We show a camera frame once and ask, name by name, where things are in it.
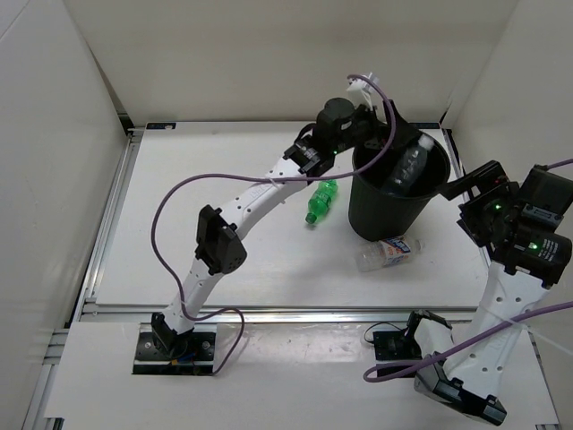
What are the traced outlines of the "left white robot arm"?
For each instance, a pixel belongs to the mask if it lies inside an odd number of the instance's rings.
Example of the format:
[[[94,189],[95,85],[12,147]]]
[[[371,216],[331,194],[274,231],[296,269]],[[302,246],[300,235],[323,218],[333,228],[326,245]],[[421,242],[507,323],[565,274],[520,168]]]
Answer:
[[[246,260],[243,241],[250,230],[291,195],[306,188],[334,166],[338,154],[357,147],[377,158],[404,149],[420,131],[397,112],[384,109],[381,122],[372,107],[354,106],[348,99],[326,102],[314,122],[305,125],[278,162],[262,178],[248,178],[248,187],[220,207],[204,206],[198,215],[191,268],[177,279],[178,295],[151,318],[153,341],[168,358],[179,358],[192,347],[198,313],[218,282]]]

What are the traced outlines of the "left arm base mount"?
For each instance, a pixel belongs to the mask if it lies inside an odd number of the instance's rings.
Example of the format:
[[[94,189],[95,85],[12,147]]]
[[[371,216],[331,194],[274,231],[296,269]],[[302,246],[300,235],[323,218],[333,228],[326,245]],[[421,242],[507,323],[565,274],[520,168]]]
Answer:
[[[138,335],[132,373],[137,375],[207,376],[213,372],[216,333],[191,330],[177,334],[162,315],[153,314]]]

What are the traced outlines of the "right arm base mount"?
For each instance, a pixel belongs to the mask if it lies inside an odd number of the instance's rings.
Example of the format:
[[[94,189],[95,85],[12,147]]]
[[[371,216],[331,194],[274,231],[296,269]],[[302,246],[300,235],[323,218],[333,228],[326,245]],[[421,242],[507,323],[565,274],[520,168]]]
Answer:
[[[408,317],[406,327],[399,329],[392,323],[394,331],[375,330],[378,323],[372,326],[372,340],[377,364],[366,370],[363,379],[368,383],[391,381],[398,378],[413,378],[415,374],[432,364],[430,358],[423,358],[423,353],[415,340],[415,332],[423,319],[429,319],[431,313],[425,310],[413,311]]]

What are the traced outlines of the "green plastic bottle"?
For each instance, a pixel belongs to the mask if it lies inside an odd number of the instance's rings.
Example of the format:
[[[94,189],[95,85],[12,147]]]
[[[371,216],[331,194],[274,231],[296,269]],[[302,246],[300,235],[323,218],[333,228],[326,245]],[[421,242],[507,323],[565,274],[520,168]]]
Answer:
[[[309,225],[315,225],[322,221],[329,213],[337,195],[338,182],[336,180],[319,182],[317,189],[308,201],[305,222]]]

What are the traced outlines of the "red label clear bottle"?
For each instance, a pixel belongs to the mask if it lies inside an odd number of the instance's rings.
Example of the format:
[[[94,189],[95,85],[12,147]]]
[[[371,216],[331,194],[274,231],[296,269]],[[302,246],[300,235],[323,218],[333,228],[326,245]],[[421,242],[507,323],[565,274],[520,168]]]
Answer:
[[[409,262],[424,250],[424,246],[420,239],[407,235],[369,242],[355,253],[356,267],[361,272],[369,272]]]

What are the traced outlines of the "black plastic bin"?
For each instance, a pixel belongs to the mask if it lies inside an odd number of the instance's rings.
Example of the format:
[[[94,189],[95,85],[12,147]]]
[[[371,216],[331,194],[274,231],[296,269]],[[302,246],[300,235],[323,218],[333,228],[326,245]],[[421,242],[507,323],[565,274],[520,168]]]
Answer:
[[[366,240],[406,233],[438,189],[449,181],[449,156],[436,142],[407,196],[384,193],[383,184],[404,152],[393,144],[371,168],[352,178],[348,220],[355,233]]]

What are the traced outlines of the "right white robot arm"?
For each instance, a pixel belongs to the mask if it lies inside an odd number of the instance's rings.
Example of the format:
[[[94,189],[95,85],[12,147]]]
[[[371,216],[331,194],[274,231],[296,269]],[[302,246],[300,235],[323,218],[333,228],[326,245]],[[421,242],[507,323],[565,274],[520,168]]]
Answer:
[[[506,176],[490,161],[444,185],[451,201],[477,190],[460,205],[458,225],[479,247],[491,249],[486,286],[459,343],[437,317],[422,318],[402,336],[403,350],[432,364],[415,374],[415,389],[477,421],[499,426],[507,411],[500,383],[524,330],[520,318],[534,310],[559,282],[572,257],[572,242],[557,234],[572,203],[571,180],[535,165],[525,181]]]

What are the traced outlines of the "clear plastic bottle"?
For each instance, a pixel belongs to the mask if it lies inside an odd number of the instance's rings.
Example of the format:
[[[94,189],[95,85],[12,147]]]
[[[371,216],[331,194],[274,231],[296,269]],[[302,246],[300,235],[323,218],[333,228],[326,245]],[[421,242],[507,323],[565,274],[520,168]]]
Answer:
[[[434,140],[422,134],[417,143],[409,147],[393,168],[382,189],[386,194],[407,196],[412,186],[423,173]]]

